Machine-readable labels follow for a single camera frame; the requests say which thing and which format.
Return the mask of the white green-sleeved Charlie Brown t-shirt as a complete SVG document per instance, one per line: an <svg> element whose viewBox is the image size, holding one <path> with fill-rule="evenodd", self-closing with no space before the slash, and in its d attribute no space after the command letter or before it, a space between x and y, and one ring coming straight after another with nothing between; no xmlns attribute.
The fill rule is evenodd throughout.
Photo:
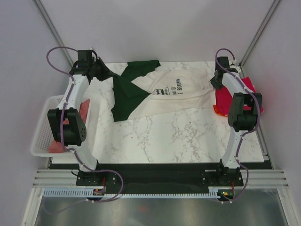
<svg viewBox="0 0 301 226"><path fill-rule="evenodd" d="M213 106L214 89L206 69L158 67L158 60L129 62L121 75L113 77L115 122Z"/></svg>

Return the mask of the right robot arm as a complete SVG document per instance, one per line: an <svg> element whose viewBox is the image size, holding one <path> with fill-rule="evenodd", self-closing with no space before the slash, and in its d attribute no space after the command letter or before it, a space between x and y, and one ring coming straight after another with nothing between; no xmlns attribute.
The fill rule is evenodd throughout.
<svg viewBox="0 0 301 226"><path fill-rule="evenodd" d="M215 91L215 113L226 116L230 126L230 138L221 159L224 168L237 169L239 152L245 136L259 126L262 113L262 95L252 87L249 79L241 79L228 57L215 60L215 72L210 80Z"/></svg>

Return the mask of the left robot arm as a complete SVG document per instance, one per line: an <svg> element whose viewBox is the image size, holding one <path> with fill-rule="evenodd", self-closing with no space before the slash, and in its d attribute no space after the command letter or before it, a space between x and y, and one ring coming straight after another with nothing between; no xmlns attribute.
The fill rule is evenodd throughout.
<svg viewBox="0 0 301 226"><path fill-rule="evenodd" d="M103 173L96 169L98 160L87 144L87 127L79 110L82 98L93 79L104 81L116 74L111 71L93 49L78 50L77 61L69 72L56 68L46 54L47 63L69 77L68 87L60 104L47 113L53 138L61 144L63 152L72 153L81 171L88 171L87 180L93 185L103 181Z"/></svg>

